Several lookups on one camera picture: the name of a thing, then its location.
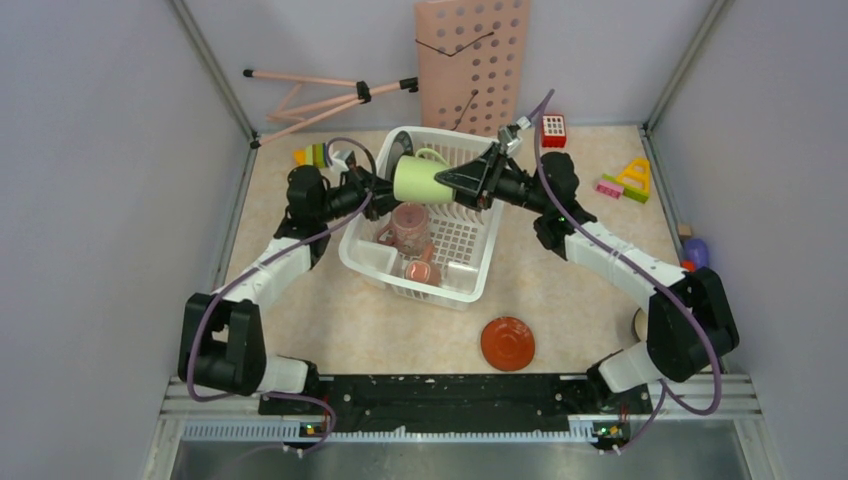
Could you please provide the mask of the light green mug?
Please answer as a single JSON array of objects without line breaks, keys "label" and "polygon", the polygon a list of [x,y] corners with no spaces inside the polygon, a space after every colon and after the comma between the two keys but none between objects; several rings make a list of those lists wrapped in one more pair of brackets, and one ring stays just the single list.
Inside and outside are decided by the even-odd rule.
[{"label": "light green mug", "polygon": [[432,148],[423,147],[413,154],[401,155],[392,174],[395,199],[423,205],[452,203],[454,190],[435,179],[438,173],[450,168],[451,164]]}]

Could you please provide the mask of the pink patterned mug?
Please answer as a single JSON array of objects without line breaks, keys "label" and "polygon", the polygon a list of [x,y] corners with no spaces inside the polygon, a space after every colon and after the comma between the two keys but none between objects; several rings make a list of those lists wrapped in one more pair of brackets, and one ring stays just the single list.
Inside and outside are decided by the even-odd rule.
[{"label": "pink patterned mug", "polygon": [[397,206],[385,226],[374,235],[374,241],[394,247],[399,253],[416,257],[430,243],[430,216],[427,208],[417,203]]}]

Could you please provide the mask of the pink mug white interior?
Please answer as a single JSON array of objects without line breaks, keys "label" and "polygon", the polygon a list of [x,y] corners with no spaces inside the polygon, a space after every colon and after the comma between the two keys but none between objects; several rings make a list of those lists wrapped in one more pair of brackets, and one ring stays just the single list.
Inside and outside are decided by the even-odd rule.
[{"label": "pink mug white interior", "polygon": [[440,286],[442,274],[439,266],[433,261],[435,245],[428,243],[421,254],[409,262],[404,271],[404,278],[430,286]]}]

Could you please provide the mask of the orange saucer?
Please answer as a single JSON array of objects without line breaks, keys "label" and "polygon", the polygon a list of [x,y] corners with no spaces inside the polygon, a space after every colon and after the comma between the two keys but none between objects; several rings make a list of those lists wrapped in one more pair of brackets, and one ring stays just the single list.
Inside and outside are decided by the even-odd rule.
[{"label": "orange saucer", "polygon": [[504,372],[515,372],[529,366],[536,351],[530,327],[511,316],[490,321],[481,332],[480,347],[486,362]]}]

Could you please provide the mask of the white plate green patterned rim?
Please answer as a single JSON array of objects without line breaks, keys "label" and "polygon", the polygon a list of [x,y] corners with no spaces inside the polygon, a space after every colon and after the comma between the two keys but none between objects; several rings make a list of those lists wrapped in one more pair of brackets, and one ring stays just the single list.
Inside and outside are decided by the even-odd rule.
[{"label": "white plate green patterned rim", "polygon": [[391,141],[388,150],[384,178],[393,181],[400,160],[405,156],[414,154],[413,141],[410,134],[402,130],[397,133]]}]

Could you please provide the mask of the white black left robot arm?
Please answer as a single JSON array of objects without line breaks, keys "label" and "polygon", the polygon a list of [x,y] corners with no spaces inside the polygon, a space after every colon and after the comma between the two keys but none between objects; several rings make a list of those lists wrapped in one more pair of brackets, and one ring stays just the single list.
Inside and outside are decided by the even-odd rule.
[{"label": "white black left robot arm", "polygon": [[268,354],[262,314],[320,261],[330,222],[341,228],[360,215],[378,219],[399,204],[391,181],[360,166],[336,186],[315,166],[296,167],[287,180],[284,217],[262,254],[236,279],[186,302],[178,376],[197,401],[204,397],[195,388],[203,386],[213,391],[209,400],[280,392],[295,412],[314,410],[321,388],[310,379],[312,364]]}]

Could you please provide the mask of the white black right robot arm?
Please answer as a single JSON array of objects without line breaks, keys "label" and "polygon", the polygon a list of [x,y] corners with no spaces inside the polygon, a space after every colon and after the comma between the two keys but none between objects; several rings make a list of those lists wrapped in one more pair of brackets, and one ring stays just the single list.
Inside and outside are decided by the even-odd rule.
[{"label": "white black right robot arm", "polygon": [[612,412],[627,391],[655,380],[684,382],[735,350],[739,333],[720,276],[663,262],[618,238],[577,200],[571,156],[544,153],[534,174],[493,143],[479,157],[435,174],[455,202],[474,210],[496,200],[537,213],[541,245],[626,293],[648,316],[646,339],[595,363],[587,372],[589,404]]}]

